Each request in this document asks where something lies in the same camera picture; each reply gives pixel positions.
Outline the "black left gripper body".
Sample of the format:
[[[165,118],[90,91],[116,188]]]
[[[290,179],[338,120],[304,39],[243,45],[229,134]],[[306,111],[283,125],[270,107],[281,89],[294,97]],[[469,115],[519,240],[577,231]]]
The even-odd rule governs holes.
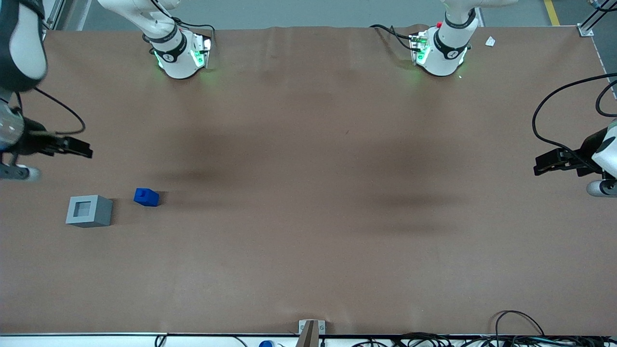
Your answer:
[[[603,128],[595,132],[594,134],[589,135],[583,140],[580,148],[576,150],[577,155],[579,155],[580,158],[582,158],[582,160],[584,160],[584,162],[586,163],[585,165],[588,171],[591,171],[593,167],[593,171],[595,171],[596,173],[604,173],[604,169],[600,167],[600,164],[593,160],[592,156],[594,154],[604,151],[606,147],[608,147],[608,143],[606,143],[607,131],[608,128]]]

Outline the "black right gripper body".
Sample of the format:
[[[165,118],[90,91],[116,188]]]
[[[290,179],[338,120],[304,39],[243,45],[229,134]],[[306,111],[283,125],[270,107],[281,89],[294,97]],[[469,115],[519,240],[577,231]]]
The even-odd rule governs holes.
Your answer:
[[[44,154],[53,156],[63,152],[64,140],[54,132],[48,131],[44,125],[29,118],[24,118],[24,133],[22,136],[22,155]]]

